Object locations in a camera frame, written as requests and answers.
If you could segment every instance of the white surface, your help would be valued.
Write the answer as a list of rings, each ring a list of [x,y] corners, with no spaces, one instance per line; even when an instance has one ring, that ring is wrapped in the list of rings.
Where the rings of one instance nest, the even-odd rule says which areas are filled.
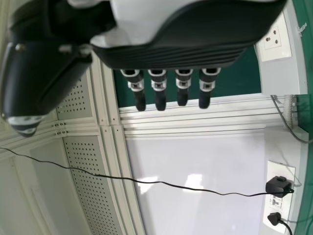
[[[288,181],[294,183],[295,176],[295,168],[286,166],[284,164],[275,163],[272,161],[268,161],[268,173],[267,173],[267,181],[271,180],[275,176],[284,176]],[[278,202],[278,205],[273,205],[273,200]],[[286,220],[289,217],[290,206],[292,201],[292,194],[287,194],[283,198],[277,198],[273,195],[265,196],[265,205],[263,212],[263,223],[265,223],[270,228],[284,234],[286,231],[286,227],[282,224],[278,224],[277,226],[273,226],[268,220],[268,215],[271,213],[279,212],[282,216],[282,219]]]
[[[88,8],[97,5],[102,0],[67,0],[70,5],[77,8]]]
[[[283,13],[273,23],[269,32],[257,43],[257,47],[262,62],[291,57],[289,36]]]
[[[31,150],[31,156],[67,165],[62,139]],[[41,211],[46,208],[45,211],[49,212],[44,217],[51,218],[53,224],[50,223],[48,226],[55,227],[61,235],[90,235],[90,228],[79,203],[70,171],[25,158],[18,158],[18,160],[21,183],[25,186],[26,192],[33,194],[34,186],[41,190],[45,207],[40,201],[37,203]]]
[[[0,162],[0,227],[5,235],[41,235],[10,160]]]
[[[51,218],[48,208],[45,206],[45,200],[40,188],[35,186],[32,188],[32,191],[34,193],[34,197],[38,204],[39,210],[43,215],[45,222],[47,223],[47,226],[49,227],[49,230],[53,235],[60,235],[59,230],[55,227],[55,224],[53,222],[53,219]]]
[[[114,29],[92,38],[98,47],[140,45],[150,42],[177,10],[197,0],[111,0]]]
[[[309,134],[297,127],[293,130],[295,134],[303,139],[308,140]],[[307,160],[308,160],[308,145],[300,143],[282,126],[267,127],[265,128],[265,163],[268,160],[295,167],[295,180],[294,180],[294,194],[292,195],[291,210],[288,221],[293,221],[289,224],[291,230],[294,231],[298,220],[298,215],[301,206],[303,195],[303,186],[305,183]],[[278,231],[273,230],[263,223],[263,217],[260,221],[259,235],[281,235]]]
[[[262,62],[259,47],[256,47],[262,93],[266,95],[307,94],[305,61],[298,32],[298,27],[301,25],[298,25],[292,0],[287,1],[283,12],[292,57]]]
[[[262,135],[135,140],[127,141],[127,147],[133,176],[137,179],[157,178],[222,193],[252,194],[265,190]],[[223,197],[164,185],[137,189],[147,234],[258,234],[262,196]]]
[[[279,98],[282,108],[283,97]],[[269,96],[262,94],[215,97],[208,109],[199,109],[198,100],[189,100],[185,107],[167,103],[163,112],[147,105],[145,112],[121,108],[121,123],[127,138],[162,138],[169,135],[212,135],[225,131],[263,130],[282,125],[282,120]]]

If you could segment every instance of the black robotic arm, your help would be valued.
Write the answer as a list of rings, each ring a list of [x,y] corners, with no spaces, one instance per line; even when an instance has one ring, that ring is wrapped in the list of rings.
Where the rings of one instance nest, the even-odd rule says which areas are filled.
[[[143,70],[149,70],[158,110],[166,107],[166,70],[176,71],[179,105],[186,105],[190,76],[200,70],[199,105],[207,108],[220,68],[259,41],[286,3],[155,1],[151,7],[157,14],[144,19],[150,24],[132,15],[131,9],[140,11],[138,6],[120,10],[133,1],[69,0],[86,2],[80,8],[66,0],[32,0],[20,7],[11,17],[2,49],[2,118],[21,135],[33,135],[92,63],[91,50],[107,66],[124,72],[139,110],[145,109]]]

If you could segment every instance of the white outlet plate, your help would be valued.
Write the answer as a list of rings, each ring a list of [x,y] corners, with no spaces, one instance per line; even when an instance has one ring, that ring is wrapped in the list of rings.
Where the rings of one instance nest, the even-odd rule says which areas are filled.
[[[284,13],[282,12],[269,32],[257,43],[262,62],[291,57],[291,48]]]
[[[284,176],[287,178],[288,181],[292,181],[292,185],[293,185],[294,176],[295,176],[295,167],[268,161],[267,181],[269,181],[275,176]],[[263,214],[263,223],[269,226],[270,228],[278,231],[279,233],[284,234],[286,231],[286,227],[282,224],[273,226],[268,220],[268,215],[270,213],[279,212],[282,215],[282,219],[288,220],[290,207],[291,207],[291,201],[292,201],[291,193],[287,194],[283,198],[275,198],[272,195],[266,195],[265,205],[264,205],[264,214]]]

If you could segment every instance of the wire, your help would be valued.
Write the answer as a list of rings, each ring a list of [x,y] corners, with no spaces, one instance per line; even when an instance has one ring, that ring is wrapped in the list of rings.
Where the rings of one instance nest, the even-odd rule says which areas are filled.
[[[295,135],[295,133],[292,131],[292,129],[288,126],[288,124],[287,124],[287,122],[286,122],[286,120],[285,120],[285,118],[284,118],[282,112],[280,111],[280,109],[279,109],[279,107],[278,107],[278,105],[277,105],[277,103],[276,103],[275,97],[274,97],[273,95],[271,95],[270,97],[271,97],[271,99],[272,99],[272,101],[273,101],[273,103],[274,103],[274,105],[275,105],[275,107],[276,107],[276,109],[277,109],[277,111],[278,111],[278,113],[279,113],[279,116],[280,116],[281,119],[283,120],[284,125],[288,128],[290,134],[292,134],[292,136],[293,136],[296,140],[300,141],[301,143],[308,143],[308,144],[312,143],[313,140],[304,141],[304,140],[300,139],[298,136]]]
[[[292,231],[291,231],[291,228],[289,227],[288,224],[286,224],[284,221],[282,220],[279,220],[278,223],[284,225],[286,227],[286,229],[288,230],[289,234],[292,235]]]
[[[79,171],[82,171],[88,175],[92,175],[92,176],[95,176],[95,177],[102,177],[102,178],[108,178],[108,179],[113,179],[113,180],[129,180],[129,181],[133,181],[135,183],[140,183],[140,184],[164,184],[164,185],[168,185],[168,186],[171,186],[171,187],[174,187],[174,188],[181,188],[181,189],[187,189],[187,190],[192,190],[192,191],[203,191],[203,192],[210,192],[210,193],[214,193],[214,194],[218,194],[220,196],[227,196],[227,195],[239,195],[239,196],[243,196],[243,197],[255,197],[255,196],[260,196],[260,195],[268,195],[268,194],[279,194],[281,192],[273,192],[273,193],[269,193],[269,192],[261,192],[261,193],[256,193],[256,194],[242,194],[242,193],[238,193],[238,192],[229,192],[229,193],[219,193],[219,192],[216,192],[216,191],[212,191],[212,190],[208,190],[208,189],[201,189],[201,188],[190,188],[190,187],[185,187],[185,186],[179,186],[179,185],[174,185],[174,184],[171,184],[171,183],[168,183],[168,182],[165,182],[165,181],[151,181],[151,182],[145,182],[145,181],[140,181],[140,180],[135,180],[133,178],[129,178],[129,177],[117,177],[117,176],[110,176],[110,175],[101,175],[101,174],[93,174],[89,171],[86,171],[86,170],[83,170],[83,169],[80,169],[80,168],[77,168],[77,167],[67,167],[67,166],[63,166],[63,165],[60,165],[60,164],[57,164],[55,162],[50,162],[50,161],[42,161],[42,160],[38,160],[36,158],[33,158],[33,157],[30,157],[30,156],[27,156],[27,155],[24,155],[24,154],[18,154],[14,151],[12,151],[11,149],[8,149],[8,148],[4,148],[4,147],[0,147],[0,149],[4,149],[4,150],[7,150],[13,154],[15,154],[16,156],[21,156],[21,157],[26,157],[26,158],[30,158],[36,162],[39,162],[39,163],[49,163],[49,164],[53,164],[53,165],[56,165],[58,167],[61,167],[63,169],[68,169],[68,170],[79,170]],[[293,189],[290,189],[288,193],[294,193],[294,190]]]

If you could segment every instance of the black plug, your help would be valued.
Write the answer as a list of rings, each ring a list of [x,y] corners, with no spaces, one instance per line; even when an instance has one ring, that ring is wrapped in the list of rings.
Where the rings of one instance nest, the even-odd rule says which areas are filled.
[[[279,221],[281,221],[281,219],[282,219],[282,216],[279,212],[271,213],[268,215],[268,220],[273,226],[276,226],[277,224],[279,224]]]
[[[284,176],[275,176],[266,183],[265,191],[272,195],[283,198],[288,193],[294,192],[291,183]]]
[[[289,227],[288,224],[286,224],[284,221],[282,221],[282,216],[279,212],[271,213],[268,215],[268,220],[273,226],[276,226],[278,224],[282,224],[286,227],[288,230],[289,234],[292,235],[291,228]]]

